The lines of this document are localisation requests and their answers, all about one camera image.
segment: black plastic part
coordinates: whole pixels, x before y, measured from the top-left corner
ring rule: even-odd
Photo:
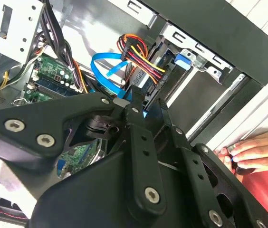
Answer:
[[[84,100],[89,102],[78,105]],[[111,138],[105,129],[93,128],[97,123],[93,118],[107,116],[101,121],[107,123],[108,128],[112,124],[121,124],[118,122],[121,112],[121,107],[101,93],[68,97],[63,102],[50,100],[0,110],[0,158],[35,171],[51,169],[63,151],[91,143],[96,137]],[[25,129],[21,132],[7,130],[4,123],[10,119],[21,120]],[[41,134],[54,137],[55,144],[48,148],[38,145],[37,137]]]
[[[121,53],[120,59],[122,61],[126,61],[127,60],[126,57],[128,55],[129,49],[131,49],[131,46],[134,46],[135,47],[137,45],[137,43],[138,43],[138,41],[136,39],[128,38],[128,40],[125,43],[124,50]]]

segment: black mounting arm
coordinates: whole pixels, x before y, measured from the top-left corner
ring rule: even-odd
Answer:
[[[0,160],[21,172],[44,176],[63,151],[109,141],[105,158],[42,193],[28,228],[268,227],[265,209],[207,146],[190,147],[163,101],[144,118],[140,90],[131,97],[125,108],[92,93],[0,110]]]

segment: white cable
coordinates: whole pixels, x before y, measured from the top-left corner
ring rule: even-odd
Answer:
[[[42,50],[40,51],[40,53],[37,54],[36,57],[34,57],[33,59],[31,59],[31,60],[26,64],[26,67],[25,67],[23,73],[21,74],[21,76],[19,77],[19,79],[17,79],[16,81],[14,81],[14,82],[12,82],[12,83],[10,83],[10,84],[4,86],[2,89],[6,88],[6,87],[8,87],[8,86],[10,86],[10,85],[12,85],[12,84],[15,84],[15,83],[17,83],[19,80],[21,80],[22,77],[23,77],[23,75],[25,75],[25,73],[29,70],[29,68],[31,67],[31,65],[37,60],[37,58],[39,58],[39,57],[43,54],[44,51],[45,51],[45,48],[42,47]]]

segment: finger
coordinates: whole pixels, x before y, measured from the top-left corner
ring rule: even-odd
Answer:
[[[260,146],[268,146],[268,139],[253,139],[249,140],[239,146],[236,146],[231,154],[232,156],[235,156],[243,151],[255,148],[255,147],[260,147]]]
[[[227,150],[226,148],[223,148],[223,149],[220,151],[220,153],[223,154],[223,155],[228,155],[228,154],[229,154],[229,152],[228,152],[228,150]]]
[[[268,169],[268,158],[258,158],[238,162],[238,166],[244,169]]]
[[[221,161],[222,163],[224,163],[225,155],[219,153],[218,158],[220,159],[220,161]]]
[[[268,146],[255,147],[252,149],[248,149],[244,152],[233,156],[234,162],[256,159],[256,158],[266,158],[268,157]]]
[[[224,164],[232,172],[231,158],[229,156],[225,156],[225,158],[224,158]]]

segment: metal bracket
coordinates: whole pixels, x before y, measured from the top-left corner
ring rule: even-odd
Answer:
[[[5,15],[6,9],[9,9],[8,15]],[[1,54],[26,63],[42,11],[43,3],[38,0],[0,0]]]
[[[191,49],[221,70],[228,68],[230,72],[233,69],[233,66],[231,66],[229,63],[221,59],[219,56],[215,55],[213,52],[205,48],[196,40],[192,39],[185,32],[181,31],[170,23],[166,23],[160,35],[164,36],[167,40],[180,48]]]
[[[152,27],[157,19],[157,14],[151,9],[141,4],[137,0],[108,0],[124,12],[130,14],[132,17],[145,24],[149,28]]]

